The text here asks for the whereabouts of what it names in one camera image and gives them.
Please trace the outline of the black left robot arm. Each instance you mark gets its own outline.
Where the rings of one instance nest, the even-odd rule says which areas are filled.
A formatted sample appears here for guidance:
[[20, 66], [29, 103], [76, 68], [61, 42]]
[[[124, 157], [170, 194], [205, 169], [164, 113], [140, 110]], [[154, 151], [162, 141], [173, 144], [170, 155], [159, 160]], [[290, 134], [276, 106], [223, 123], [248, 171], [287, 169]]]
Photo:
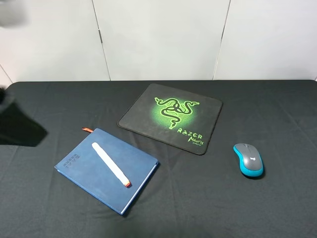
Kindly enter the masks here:
[[0, 0], [1, 28], [17, 28], [28, 22], [29, 14], [24, 0]]

